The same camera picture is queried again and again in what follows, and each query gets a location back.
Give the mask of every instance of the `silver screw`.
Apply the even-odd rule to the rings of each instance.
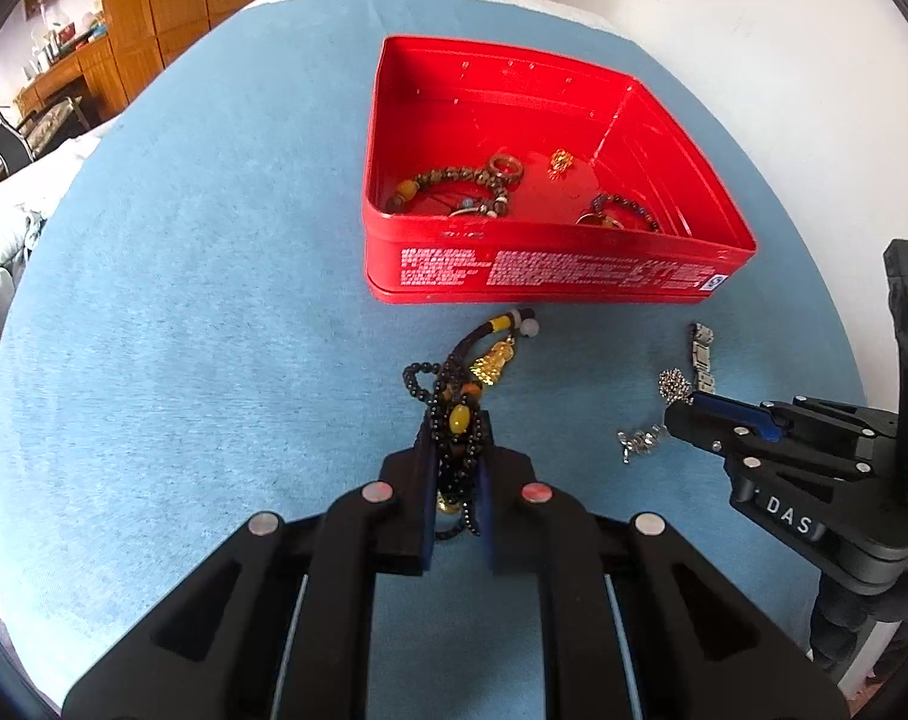
[[[645,512],[635,517],[635,528],[639,533],[644,533],[644,536],[660,536],[666,527],[667,523],[659,514]]]
[[[547,503],[554,497],[554,491],[548,485],[531,482],[521,488],[520,496],[528,503]]]
[[[258,512],[248,520],[248,530],[254,536],[270,536],[271,533],[278,530],[280,519],[273,512]]]
[[[361,497],[368,503],[384,503],[393,498],[393,487],[387,482],[369,482],[361,490]]]

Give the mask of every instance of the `blue tablecloth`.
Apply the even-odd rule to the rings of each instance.
[[[414,437],[400,383],[492,315],[388,306],[359,218],[385,35],[561,52],[640,77],[716,167],[760,252],[697,307],[543,305],[486,396],[502,445],[593,511],[662,512],[798,642],[817,572],[726,504],[719,461],[669,440],[624,466],[614,437],[662,410],[686,325],[717,339],[719,387],[860,401],[837,313],[747,156],[635,44],[475,0],[292,0],[246,10],[165,71],[91,156],[44,233],[0,354],[0,599],[60,701],[250,512],[304,517]],[[378,583],[369,717],[542,716],[537,592],[480,544]]]

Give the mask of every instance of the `red object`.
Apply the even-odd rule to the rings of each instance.
[[[58,45],[63,46],[67,41],[74,37],[74,22],[69,23],[64,29],[58,32]]]
[[[551,155],[574,164],[552,179]],[[381,209],[399,181],[435,167],[524,164],[505,218],[446,214],[470,182]],[[576,225],[598,191],[625,230]],[[515,46],[389,37],[374,84],[364,182],[365,268],[388,303],[519,300],[696,303],[756,251],[697,146],[637,79]]]

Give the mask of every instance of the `black bead necklace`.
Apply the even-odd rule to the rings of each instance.
[[[446,508],[460,507],[461,518],[450,529],[435,533],[435,541],[448,541],[467,530],[480,536],[474,511],[477,470],[484,458],[484,424],[481,420],[481,384],[467,369],[465,356],[484,336],[500,330],[535,335],[537,322],[530,309],[515,310],[485,322],[462,339],[447,359],[412,362],[402,379],[407,391],[427,406],[431,445],[438,464],[438,496]],[[433,374],[434,389],[417,381],[419,373]]]
[[[433,373],[434,391],[417,384],[419,373]],[[404,384],[412,397],[427,405],[431,443],[438,462],[438,493],[446,504],[460,506],[461,520],[450,530],[436,533],[437,541],[447,541],[467,528],[480,536],[473,515],[476,469],[484,452],[481,405],[465,385],[472,383],[464,361],[451,353],[443,365],[412,362],[404,369]],[[450,429],[451,413],[459,406],[470,413],[470,426],[462,433]]]

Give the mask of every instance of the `gold buddha pendant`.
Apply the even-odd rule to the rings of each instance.
[[[513,357],[513,346],[515,340],[509,336],[507,341],[498,341],[491,346],[491,351],[483,357],[479,357],[470,367],[470,372],[477,377],[478,381],[487,386],[497,384],[501,378],[501,372],[504,365]]]

